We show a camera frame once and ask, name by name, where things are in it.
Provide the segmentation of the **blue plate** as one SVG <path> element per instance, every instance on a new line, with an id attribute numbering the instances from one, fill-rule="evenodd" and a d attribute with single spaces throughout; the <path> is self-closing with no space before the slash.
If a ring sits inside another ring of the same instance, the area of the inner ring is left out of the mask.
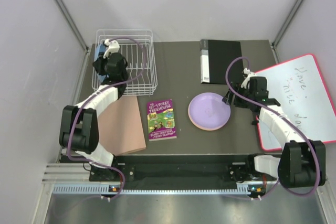
<path id="1" fill-rule="evenodd" d="M 106 47 L 103 44 L 98 44 L 96 46 L 96 49 L 95 49 L 93 61 L 94 62 L 97 61 L 97 59 L 99 58 L 99 56 L 103 55 L 105 53 L 105 51 L 106 51 Z M 96 72 L 96 75 L 98 77 L 98 80 L 100 82 L 102 82 L 105 79 L 105 76 L 102 76 L 102 75 L 98 74 L 98 72 L 96 70 L 95 70 L 95 72 Z"/>

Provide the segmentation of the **purple plate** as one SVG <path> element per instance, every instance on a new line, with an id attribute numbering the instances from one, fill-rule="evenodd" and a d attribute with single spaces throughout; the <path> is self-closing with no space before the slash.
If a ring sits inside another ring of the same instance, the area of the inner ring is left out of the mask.
<path id="1" fill-rule="evenodd" d="M 217 93 L 205 92 L 195 96 L 188 105 L 188 117 L 229 117 L 231 115 L 230 106 L 222 101 L 222 96 Z"/>

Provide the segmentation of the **pink plate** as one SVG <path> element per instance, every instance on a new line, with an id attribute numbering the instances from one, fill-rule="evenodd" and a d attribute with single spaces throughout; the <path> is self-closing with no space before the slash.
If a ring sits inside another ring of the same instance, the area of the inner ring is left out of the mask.
<path id="1" fill-rule="evenodd" d="M 229 117 L 204 117 L 189 115 L 191 122 L 199 129 L 205 131 L 215 131 L 223 127 L 229 120 Z"/>

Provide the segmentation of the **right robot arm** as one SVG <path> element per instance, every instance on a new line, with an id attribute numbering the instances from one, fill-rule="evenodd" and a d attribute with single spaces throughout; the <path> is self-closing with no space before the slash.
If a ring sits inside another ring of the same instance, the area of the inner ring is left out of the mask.
<path id="1" fill-rule="evenodd" d="M 267 79 L 250 77 L 247 84 L 227 82 L 229 90 L 223 102 L 250 109 L 280 144 L 280 157 L 257 155 L 249 157 L 245 174 L 252 180 L 268 174 L 286 188 L 323 186 L 325 184 L 326 149 L 321 141 L 308 139 L 284 114 L 281 104 L 269 97 Z"/>

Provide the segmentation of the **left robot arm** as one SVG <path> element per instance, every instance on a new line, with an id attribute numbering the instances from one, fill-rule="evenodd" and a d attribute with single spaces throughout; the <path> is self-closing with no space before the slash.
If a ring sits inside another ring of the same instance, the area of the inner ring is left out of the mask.
<path id="1" fill-rule="evenodd" d="M 98 116 L 112 103 L 118 101 L 127 87 L 129 78 L 127 60 L 118 52 L 99 56 L 93 63 L 98 74 L 105 76 L 98 90 L 77 105 L 67 105 L 62 111 L 59 134 L 60 146 L 88 159 L 107 180 L 114 180 L 119 168 L 113 164 L 114 155 L 99 143 Z"/>

